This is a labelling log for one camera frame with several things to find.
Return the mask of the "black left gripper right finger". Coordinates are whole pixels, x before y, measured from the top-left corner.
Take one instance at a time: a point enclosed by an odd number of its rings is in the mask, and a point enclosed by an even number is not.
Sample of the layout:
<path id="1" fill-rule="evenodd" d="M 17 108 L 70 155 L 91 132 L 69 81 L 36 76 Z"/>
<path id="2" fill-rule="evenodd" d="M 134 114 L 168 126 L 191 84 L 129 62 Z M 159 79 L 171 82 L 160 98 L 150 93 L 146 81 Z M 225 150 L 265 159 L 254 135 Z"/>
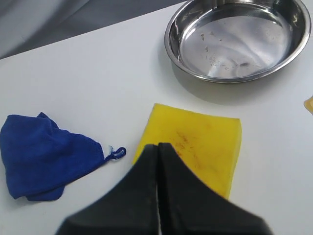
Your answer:
<path id="1" fill-rule="evenodd" d="M 258 217 L 224 199 L 185 165 L 169 143 L 158 146 L 158 205 L 164 235 L 270 235 Z"/>

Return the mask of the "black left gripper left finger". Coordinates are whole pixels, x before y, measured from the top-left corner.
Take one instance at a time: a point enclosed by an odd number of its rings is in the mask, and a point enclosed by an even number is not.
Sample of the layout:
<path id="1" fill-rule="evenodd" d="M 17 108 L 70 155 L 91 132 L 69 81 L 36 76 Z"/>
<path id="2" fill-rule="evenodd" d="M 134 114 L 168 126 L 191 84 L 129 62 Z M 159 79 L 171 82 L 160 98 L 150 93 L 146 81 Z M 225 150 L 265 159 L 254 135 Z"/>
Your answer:
<path id="1" fill-rule="evenodd" d="M 157 235 L 158 147 L 147 145 L 127 175 L 92 205 L 67 217 L 58 235 Z"/>

